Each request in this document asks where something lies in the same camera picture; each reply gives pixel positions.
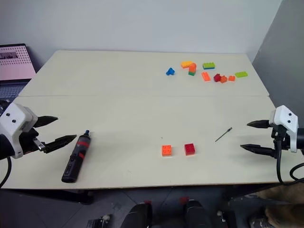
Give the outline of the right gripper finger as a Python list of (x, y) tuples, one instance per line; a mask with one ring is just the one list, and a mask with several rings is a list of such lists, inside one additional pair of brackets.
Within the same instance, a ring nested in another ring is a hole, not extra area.
[(272, 148), (262, 147), (257, 144), (243, 144), (240, 147), (255, 154), (277, 158), (277, 151)]
[(268, 120), (257, 120), (247, 123), (247, 126), (266, 129), (270, 127), (270, 124)]

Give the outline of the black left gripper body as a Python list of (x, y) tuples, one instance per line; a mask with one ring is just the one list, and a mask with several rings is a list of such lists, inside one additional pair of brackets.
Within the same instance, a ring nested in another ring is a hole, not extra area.
[(23, 155), (35, 151), (45, 152), (45, 144), (38, 140), (37, 137), (38, 132), (34, 128), (31, 128), (28, 132), (21, 133), (19, 136), (19, 143), (21, 145)]

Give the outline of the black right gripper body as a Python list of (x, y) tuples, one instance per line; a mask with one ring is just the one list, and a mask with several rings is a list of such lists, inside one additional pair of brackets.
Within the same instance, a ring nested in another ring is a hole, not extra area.
[(277, 159), (279, 152), (290, 149), (290, 136), (283, 125), (273, 126), (271, 137), (274, 139), (274, 158)]

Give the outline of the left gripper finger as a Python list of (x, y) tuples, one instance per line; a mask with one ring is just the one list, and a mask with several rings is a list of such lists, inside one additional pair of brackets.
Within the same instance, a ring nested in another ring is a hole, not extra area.
[(35, 123), (35, 128), (48, 125), (56, 120), (58, 120), (58, 118), (54, 116), (40, 116)]
[(45, 146), (43, 152), (50, 153), (50, 152), (58, 150), (62, 147), (65, 147), (70, 142), (72, 142), (75, 138), (76, 138), (76, 135), (65, 135), (63, 137), (55, 139), (53, 142), (43, 143)]

